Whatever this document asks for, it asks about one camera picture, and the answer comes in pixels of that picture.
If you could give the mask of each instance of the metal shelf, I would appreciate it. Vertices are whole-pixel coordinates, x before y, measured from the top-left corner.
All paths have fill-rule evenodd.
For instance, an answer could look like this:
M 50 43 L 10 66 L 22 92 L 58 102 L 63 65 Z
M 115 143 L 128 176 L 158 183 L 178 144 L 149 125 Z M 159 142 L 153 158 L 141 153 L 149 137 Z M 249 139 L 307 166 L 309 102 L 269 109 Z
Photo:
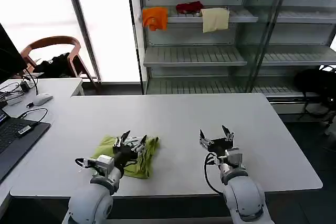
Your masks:
M 258 77 L 255 81 L 252 93 L 263 93 L 268 98 L 303 97 L 293 83 L 293 77 Z M 308 97 L 317 96 L 315 93 L 307 93 Z
M 253 8 L 251 12 L 266 22 L 268 10 Z M 277 23 L 336 24 L 336 8 L 283 6 Z
M 216 94 L 243 93 L 246 77 L 152 78 L 147 94 Z M 293 77 L 258 77 L 252 93 L 263 93 L 268 98 L 302 98 L 293 84 Z
M 146 67 L 211 67 L 244 66 L 243 59 L 234 46 L 147 47 Z
M 235 86 L 228 78 L 152 78 L 147 94 L 216 94 L 237 93 L 241 87 Z
M 254 59 L 257 47 L 246 47 L 242 54 Z M 319 66 L 336 65 L 336 52 L 327 46 L 270 45 L 262 66 Z
M 206 6 L 206 8 L 214 8 L 220 6 Z M 196 14 L 181 14 L 176 11 L 175 6 L 166 6 L 168 9 L 168 23 L 203 23 L 202 17 Z M 230 23 L 256 23 L 258 17 L 253 16 L 247 9 L 242 6 L 230 6 Z

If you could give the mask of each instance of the shelving unit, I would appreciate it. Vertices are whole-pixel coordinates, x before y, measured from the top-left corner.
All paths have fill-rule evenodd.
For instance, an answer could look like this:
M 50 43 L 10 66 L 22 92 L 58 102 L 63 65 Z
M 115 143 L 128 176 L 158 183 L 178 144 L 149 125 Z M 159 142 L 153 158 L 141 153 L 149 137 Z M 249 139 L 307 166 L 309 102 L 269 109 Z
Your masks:
M 203 33 L 200 14 L 180 14 L 177 4 L 200 1 L 204 8 L 224 7 L 230 11 L 227 30 Z M 246 25 L 258 24 L 258 15 L 245 6 L 245 0 L 142 0 L 137 10 L 165 7 L 166 30 L 145 29 L 140 67 L 145 68 L 146 94 L 237 93 L 244 92 L 249 76 L 248 60 L 238 48 Z M 140 26 L 141 15 L 135 17 Z M 260 33 L 253 39 L 261 40 Z
M 244 66 L 234 46 L 147 47 L 146 67 Z
M 204 8 L 215 8 L 222 6 L 206 6 Z M 168 23 L 202 23 L 202 17 L 197 14 L 181 14 L 176 11 L 175 6 L 166 6 L 168 9 Z M 258 17 L 253 16 L 247 9 L 242 6 L 230 6 L 230 23 L 255 23 Z
M 199 14 L 176 11 L 177 4 L 194 1 L 205 8 L 228 8 L 228 29 L 203 33 Z M 139 50 L 143 48 L 142 72 L 147 74 L 146 94 L 242 93 L 251 88 L 272 101 L 302 104 L 303 94 L 293 83 L 295 75 L 321 65 L 336 65 L 336 52 L 330 48 L 336 31 L 336 0 L 283 0 L 282 6 L 276 6 L 280 11 L 274 29 L 267 30 L 273 2 L 142 0 L 139 10 L 168 9 L 167 30 L 146 28 L 144 46 L 139 46 Z M 135 21 L 142 28 L 138 17 L 141 15 Z M 270 41 L 255 82 L 247 87 L 251 69 L 258 63 L 255 59 L 263 33 L 270 33 Z

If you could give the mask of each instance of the white desk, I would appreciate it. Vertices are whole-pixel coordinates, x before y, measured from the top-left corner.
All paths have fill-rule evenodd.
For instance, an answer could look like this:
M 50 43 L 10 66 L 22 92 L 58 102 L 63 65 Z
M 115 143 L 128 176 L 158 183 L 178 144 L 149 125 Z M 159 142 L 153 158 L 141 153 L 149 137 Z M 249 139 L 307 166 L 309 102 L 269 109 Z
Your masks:
M 250 176 L 265 191 L 316 189 L 322 182 L 262 94 L 183 94 L 72 97 L 62 120 L 46 133 L 10 194 L 18 197 L 70 197 L 87 184 L 91 171 L 78 172 L 77 157 L 90 157 L 101 139 L 131 130 L 133 136 L 159 136 L 161 148 L 150 179 L 123 177 L 116 196 L 212 194 L 203 174 L 207 137 L 235 132 Z M 209 179 L 220 188 L 219 172 Z
M 0 88 L 8 85 L 12 82 L 17 82 L 18 80 L 8 80 L 0 84 Z M 64 79 L 40 79 L 38 81 L 38 91 L 39 93 L 50 93 L 54 96 L 52 100 L 45 103 L 42 108 L 47 108 L 49 113 L 43 119 L 44 122 L 53 123 L 55 118 L 59 115 L 62 110 L 63 104 L 71 96 L 82 92 L 82 79 L 81 78 L 64 78 Z M 8 89 L 11 90 L 15 86 L 11 85 Z M 32 88 L 28 94 L 24 96 L 24 100 L 13 106 L 6 106 L 4 110 L 12 117 L 16 117 L 22 114 L 24 111 L 28 110 L 26 105 L 32 101 L 35 93 L 35 88 Z M 42 113 L 30 113 L 26 116 L 26 119 L 39 120 Z M 22 169 L 24 169 L 25 164 L 34 156 L 34 152 L 38 149 L 41 142 L 45 140 L 44 136 L 35 144 L 35 146 L 28 152 L 28 154 L 20 161 L 20 163 L 11 171 L 11 173 L 6 177 L 4 181 L 0 184 L 0 217 L 1 212 L 6 208 L 5 199 L 9 195 L 9 190 L 18 179 L 18 176 Z
M 14 82 L 20 82 L 20 80 L 7 80 L 4 83 L 0 84 L 0 88 Z M 47 108 L 49 113 L 43 119 L 43 122 L 51 123 L 55 119 L 55 112 L 61 109 L 64 104 L 64 100 L 69 99 L 73 95 L 77 95 L 78 93 L 82 93 L 82 79 L 81 78 L 61 78 L 61 79 L 39 79 L 37 88 L 40 94 L 42 93 L 50 93 L 54 96 L 54 98 L 47 103 L 43 104 L 41 108 Z M 16 87 L 15 84 L 10 85 L 9 87 L 1 90 L 1 91 L 10 91 Z M 31 88 L 31 90 L 22 96 L 22 102 L 14 104 L 12 106 L 7 105 L 3 108 L 5 112 L 7 112 L 12 117 L 17 117 L 23 112 L 29 110 L 26 108 L 26 105 L 33 101 L 33 98 L 36 96 L 35 87 Z M 40 113 L 30 113 L 25 119 L 28 120 L 39 120 L 41 115 L 44 114 L 44 111 Z

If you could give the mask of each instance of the chair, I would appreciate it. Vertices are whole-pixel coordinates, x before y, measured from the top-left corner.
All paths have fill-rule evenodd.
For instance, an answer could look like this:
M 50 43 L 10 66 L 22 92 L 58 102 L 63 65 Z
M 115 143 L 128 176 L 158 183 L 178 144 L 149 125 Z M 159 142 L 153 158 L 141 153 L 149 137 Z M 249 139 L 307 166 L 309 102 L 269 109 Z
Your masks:
M 52 45 L 60 45 L 60 44 L 70 44 L 70 45 L 75 46 L 67 58 L 69 68 L 72 74 L 75 77 L 79 77 L 83 73 L 86 74 L 87 77 L 90 79 L 91 83 L 93 84 L 95 90 L 98 91 L 97 84 L 93 81 L 92 76 L 90 75 L 89 71 L 87 70 L 82 59 L 79 56 L 80 43 L 77 39 L 73 37 L 54 36 L 54 37 L 40 39 L 36 42 L 31 43 L 25 49 L 23 49 L 23 51 L 21 52 L 21 56 L 25 60 L 28 66 L 31 65 L 32 67 L 36 67 L 37 66 L 36 63 L 29 56 L 32 50 L 37 49 L 37 48 L 42 48 L 42 47 L 48 47 Z

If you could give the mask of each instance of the beige towel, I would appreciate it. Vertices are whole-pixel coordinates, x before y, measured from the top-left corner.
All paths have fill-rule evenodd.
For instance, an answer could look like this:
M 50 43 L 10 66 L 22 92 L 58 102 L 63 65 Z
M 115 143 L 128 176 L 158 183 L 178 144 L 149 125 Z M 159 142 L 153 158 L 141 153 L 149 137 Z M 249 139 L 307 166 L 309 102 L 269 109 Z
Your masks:
M 217 30 L 227 30 L 229 26 L 230 11 L 224 8 L 202 9 L 203 32 L 209 33 Z

